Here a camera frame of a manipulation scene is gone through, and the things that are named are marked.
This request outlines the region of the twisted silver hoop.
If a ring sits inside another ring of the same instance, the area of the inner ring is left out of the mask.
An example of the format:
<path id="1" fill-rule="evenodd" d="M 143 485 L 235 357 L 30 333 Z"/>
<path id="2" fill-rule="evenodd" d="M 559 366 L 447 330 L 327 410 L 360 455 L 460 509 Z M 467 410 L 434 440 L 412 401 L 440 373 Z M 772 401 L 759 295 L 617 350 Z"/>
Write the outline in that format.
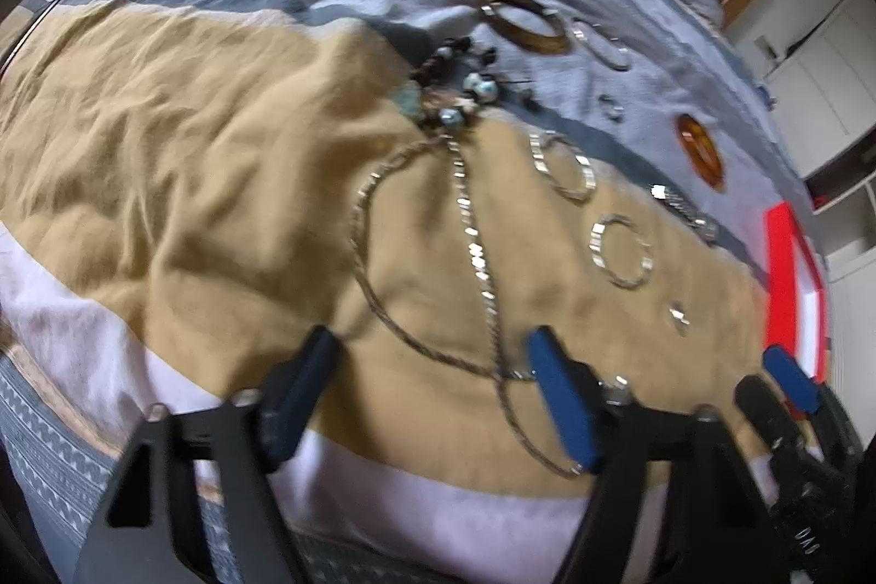
<path id="1" fill-rule="evenodd" d="M 572 139 L 557 132 L 530 134 L 528 148 L 534 169 L 554 193 L 576 205 L 585 205 L 594 197 L 594 167 Z"/>
<path id="2" fill-rule="evenodd" d="M 597 218 L 590 228 L 588 249 L 594 267 L 612 286 L 636 291 L 652 277 L 652 245 L 631 216 L 608 213 Z"/>

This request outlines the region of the silver wristwatch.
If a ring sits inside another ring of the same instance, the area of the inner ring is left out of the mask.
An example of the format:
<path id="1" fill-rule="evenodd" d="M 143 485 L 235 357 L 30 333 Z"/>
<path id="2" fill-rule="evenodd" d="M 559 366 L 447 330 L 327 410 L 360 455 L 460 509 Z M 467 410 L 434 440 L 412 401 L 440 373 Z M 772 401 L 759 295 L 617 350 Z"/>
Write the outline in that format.
<path id="1" fill-rule="evenodd" d="M 717 224 L 706 213 L 696 209 L 677 191 L 665 184 L 653 184 L 650 187 L 650 195 L 674 215 L 677 215 L 705 245 L 713 246 L 716 243 L 717 236 L 719 236 Z"/>

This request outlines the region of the red shallow box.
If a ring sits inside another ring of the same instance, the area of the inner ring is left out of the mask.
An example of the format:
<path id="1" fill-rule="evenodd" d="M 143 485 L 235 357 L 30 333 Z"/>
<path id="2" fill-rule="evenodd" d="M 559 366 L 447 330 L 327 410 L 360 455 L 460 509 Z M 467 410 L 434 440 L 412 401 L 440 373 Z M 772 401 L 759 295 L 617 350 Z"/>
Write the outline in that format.
<path id="1" fill-rule="evenodd" d="M 828 305 L 817 255 L 793 209 L 783 201 L 765 213 L 768 246 L 766 347 L 779 345 L 808 377 L 824 383 Z"/>

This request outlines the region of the amber orange bangle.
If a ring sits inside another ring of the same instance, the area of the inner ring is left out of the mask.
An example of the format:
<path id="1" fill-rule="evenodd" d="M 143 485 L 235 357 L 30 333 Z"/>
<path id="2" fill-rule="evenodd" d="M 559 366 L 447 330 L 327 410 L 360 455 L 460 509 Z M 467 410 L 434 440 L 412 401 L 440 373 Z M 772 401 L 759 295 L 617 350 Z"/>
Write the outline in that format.
<path id="1" fill-rule="evenodd" d="M 676 119 L 676 134 L 695 174 L 714 191 L 723 193 L 726 188 L 723 160 L 708 130 L 692 115 L 680 114 Z"/>

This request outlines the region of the white wardrobe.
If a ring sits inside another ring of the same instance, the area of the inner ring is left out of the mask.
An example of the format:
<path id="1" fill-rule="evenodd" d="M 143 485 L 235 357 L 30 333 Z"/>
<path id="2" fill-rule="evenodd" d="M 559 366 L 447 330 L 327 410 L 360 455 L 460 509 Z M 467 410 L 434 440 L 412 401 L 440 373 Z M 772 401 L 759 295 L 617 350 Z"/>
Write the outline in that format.
<path id="1" fill-rule="evenodd" d="M 840 0 L 768 76 L 826 260 L 830 379 L 864 439 L 874 434 L 874 71 L 874 0 Z"/>

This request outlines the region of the striped bed duvet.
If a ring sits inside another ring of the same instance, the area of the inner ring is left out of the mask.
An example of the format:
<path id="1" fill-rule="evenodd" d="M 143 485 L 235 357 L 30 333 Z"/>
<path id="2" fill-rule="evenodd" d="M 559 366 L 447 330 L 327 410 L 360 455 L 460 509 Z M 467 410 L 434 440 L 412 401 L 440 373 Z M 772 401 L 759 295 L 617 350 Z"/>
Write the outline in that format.
<path id="1" fill-rule="evenodd" d="M 554 327 L 653 408 L 720 409 L 760 364 L 765 213 L 809 203 L 759 84 L 682 0 L 538 0 L 538 55 L 478 0 L 22 0 L 2 17 L 2 439 L 59 580 L 148 406 L 214 406 L 315 325 L 346 354 L 273 479 L 306 544 L 372 548 L 478 582 L 545 582 L 586 507 L 538 388 L 497 396 L 494 348 Z M 618 73 L 573 38 L 595 21 Z M 713 138 L 723 193 L 676 134 Z M 564 200 L 528 135 L 557 132 L 597 191 Z M 713 246 L 650 195 L 665 184 Z M 612 286 L 592 223 L 631 216 L 642 289 Z"/>

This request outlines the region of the thin silver bangle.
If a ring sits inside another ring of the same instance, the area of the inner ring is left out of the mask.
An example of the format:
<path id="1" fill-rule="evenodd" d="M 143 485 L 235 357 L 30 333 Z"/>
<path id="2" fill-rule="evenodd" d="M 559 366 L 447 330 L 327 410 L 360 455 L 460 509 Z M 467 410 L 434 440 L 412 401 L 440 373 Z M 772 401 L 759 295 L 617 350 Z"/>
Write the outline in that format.
<path id="1" fill-rule="evenodd" d="M 619 38 L 595 21 L 575 16 L 570 21 L 573 38 L 581 48 L 588 50 L 598 62 L 618 73 L 632 68 L 631 50 Z"/>

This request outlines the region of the brown tortoiseshell bangle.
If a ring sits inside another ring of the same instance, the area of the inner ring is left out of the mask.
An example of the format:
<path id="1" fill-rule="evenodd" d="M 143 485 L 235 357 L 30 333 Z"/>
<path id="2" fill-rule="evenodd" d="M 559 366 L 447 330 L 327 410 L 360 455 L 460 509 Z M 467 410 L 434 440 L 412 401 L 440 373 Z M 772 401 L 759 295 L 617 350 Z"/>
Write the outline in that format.
<path id="1" fill-rule="evenodd" d="M 497 36 L 538 55 L 570 50 L 569 32 L 555 9 L 538 0 L 478 0 L 482 19 Z"/>

